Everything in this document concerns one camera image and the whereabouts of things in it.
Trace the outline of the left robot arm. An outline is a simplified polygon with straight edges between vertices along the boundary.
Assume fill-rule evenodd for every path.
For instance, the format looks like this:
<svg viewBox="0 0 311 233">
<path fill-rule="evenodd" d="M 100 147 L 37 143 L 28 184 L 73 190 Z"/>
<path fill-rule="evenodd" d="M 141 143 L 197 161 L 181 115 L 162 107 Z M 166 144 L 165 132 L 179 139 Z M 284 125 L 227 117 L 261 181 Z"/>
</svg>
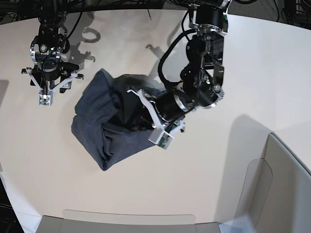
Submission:
<svg viewBox="0 0 311 233">
<path fill-rule="evenodd" d="M 187 8 L 184 18 L 189 19 L 189 29 L 182 29 L 159 60 L 157 72 L 165 91 L 148 98 L 160 125 L 167 131 L 196 107 L 212 108 L 224 97 L 224 36 L 228 33 L 227 10 L 231 2 L 175 0 L 173 3 Z M 162 69 L 182 38 L 188 41 L 188 64 L 180 72 L 180 81 L 172 82 L 165 78 Z"/>
</svg>

